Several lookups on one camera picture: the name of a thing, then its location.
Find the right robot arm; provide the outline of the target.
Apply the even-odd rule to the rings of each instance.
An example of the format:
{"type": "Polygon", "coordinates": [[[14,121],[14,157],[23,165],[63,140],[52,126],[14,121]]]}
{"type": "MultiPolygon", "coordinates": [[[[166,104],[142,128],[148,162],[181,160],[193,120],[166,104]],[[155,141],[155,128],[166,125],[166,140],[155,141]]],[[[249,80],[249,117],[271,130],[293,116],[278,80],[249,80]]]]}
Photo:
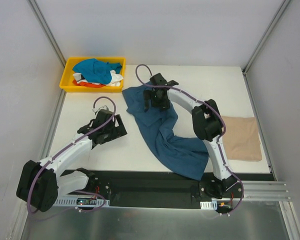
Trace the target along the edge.
{"type": "Polygon", "coordinates": [[[170,108],[170,103],[174,102],[191,114],[193,131],[206,146],[213,167],[214,180],[207,184],[204,192],[211,198],[227,197],[232,193],[238,179],[228,162],[223,144],[226,125],[216,102],[213,99],[196,99],[178,88],[178,82],[166,81],[161,73],[152,75],[149,81],[146,85],[151,89],[143,92],[144,109],[147,111],[154,107],[165,111],[170,108]]]}

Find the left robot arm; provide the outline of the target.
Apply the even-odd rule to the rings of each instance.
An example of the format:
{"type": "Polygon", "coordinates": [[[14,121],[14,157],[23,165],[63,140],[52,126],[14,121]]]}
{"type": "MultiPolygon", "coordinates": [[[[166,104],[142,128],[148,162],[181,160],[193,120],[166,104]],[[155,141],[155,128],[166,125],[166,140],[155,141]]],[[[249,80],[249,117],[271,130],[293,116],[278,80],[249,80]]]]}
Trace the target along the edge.
{"type": "Polygon", "coordinates": [[[48,211],[62,197],[72,192],[97,193],[96,175],[83,167],[64,174],[74,162],[98,145],[127,135],[119,114],[100,109],[95,118],[80,127],[73,139],[53,156],[37,162],[29,160],[22,168],[16,196],[40,212],[48,211]]]}

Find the dark blue t shirt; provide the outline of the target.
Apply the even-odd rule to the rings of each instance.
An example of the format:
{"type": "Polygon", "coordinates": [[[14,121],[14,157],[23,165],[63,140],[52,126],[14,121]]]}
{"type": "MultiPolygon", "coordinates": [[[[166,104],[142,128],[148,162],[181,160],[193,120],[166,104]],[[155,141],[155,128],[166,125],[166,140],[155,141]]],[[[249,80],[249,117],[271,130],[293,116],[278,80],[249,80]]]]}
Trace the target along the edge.
{"type": "Polygon", "coordinates": [[[164,111],[154,107],[144,111],[143,93],[147,89],[141,85],[122,91],[126,111],[134,117],[146,145],[159,162],[172,172],[201,180],[209,161],[207,147],[197,137],[174,134],[178,115],[172,105],[164,111]]]}

